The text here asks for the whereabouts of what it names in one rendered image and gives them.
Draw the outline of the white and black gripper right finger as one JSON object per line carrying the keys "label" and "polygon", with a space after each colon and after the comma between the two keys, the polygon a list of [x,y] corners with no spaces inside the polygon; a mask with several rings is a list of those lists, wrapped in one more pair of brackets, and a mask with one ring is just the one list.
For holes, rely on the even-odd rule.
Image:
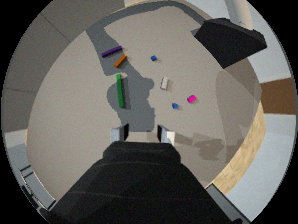
{"label": "white and black gripper right finger", "polygon": [[157,137],[161,143],[170,143],[174,147],[175,131],[168,130],[163,125],[158,125]]}

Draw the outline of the green rod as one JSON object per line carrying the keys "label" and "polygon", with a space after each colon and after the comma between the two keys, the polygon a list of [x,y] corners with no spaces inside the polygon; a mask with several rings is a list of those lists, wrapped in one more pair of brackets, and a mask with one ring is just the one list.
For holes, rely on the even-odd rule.
{"label": "green rod", "polygon": [[124,107],[121,74],[117,74],[116,77],[117,77],[119,107]]}

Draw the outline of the purple rod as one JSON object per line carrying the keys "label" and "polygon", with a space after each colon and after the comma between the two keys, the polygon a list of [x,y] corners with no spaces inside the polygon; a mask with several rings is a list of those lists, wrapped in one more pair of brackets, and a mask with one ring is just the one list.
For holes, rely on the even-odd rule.
{"label": "purple rod", "polygon": [[104,58],[104,57],[106,57],[106,56],[108,56],[108,55],[110,55],[110,54],[113,54],[113,53],[115,53],[115,52],[117,52],[117,51],[120,51],[120,50],[123,50],[123,49],[122,49],[122,46],[115,47],[115,48],[113,48],[113,49],[111,49],[111,50],[108,50],[108,51],[102,53],[101,55],[102,55],[102,57]]}

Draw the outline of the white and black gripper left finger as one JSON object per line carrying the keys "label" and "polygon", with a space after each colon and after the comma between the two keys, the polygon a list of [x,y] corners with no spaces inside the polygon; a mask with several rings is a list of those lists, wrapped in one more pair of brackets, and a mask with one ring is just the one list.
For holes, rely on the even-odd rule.
{"label": "white and black gripper left finger", "polygon": [[117,128],[110,129],[111,143],[114,141],[125,141],[129,136],[129,123],[124,123]]}

